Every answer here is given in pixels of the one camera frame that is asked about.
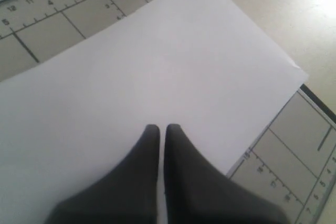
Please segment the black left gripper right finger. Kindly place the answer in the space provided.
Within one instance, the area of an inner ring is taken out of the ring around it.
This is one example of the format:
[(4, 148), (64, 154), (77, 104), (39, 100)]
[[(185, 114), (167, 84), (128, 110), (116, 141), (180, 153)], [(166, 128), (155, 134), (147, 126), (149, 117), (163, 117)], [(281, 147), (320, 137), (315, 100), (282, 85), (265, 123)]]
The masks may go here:
[(218, 171), (178, 124), (166, 128), (164, 186), (168, 223), (289, 223), (283, 210)]

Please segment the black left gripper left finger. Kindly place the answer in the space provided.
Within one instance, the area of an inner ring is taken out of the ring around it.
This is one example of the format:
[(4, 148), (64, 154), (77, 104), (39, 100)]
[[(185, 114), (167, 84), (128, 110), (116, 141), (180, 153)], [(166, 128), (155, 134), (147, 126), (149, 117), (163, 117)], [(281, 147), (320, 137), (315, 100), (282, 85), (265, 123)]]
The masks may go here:
[(46, 223), (157, 223), (160, 130), (145, 127), (127, 156), (102, 179), (60, 202)]

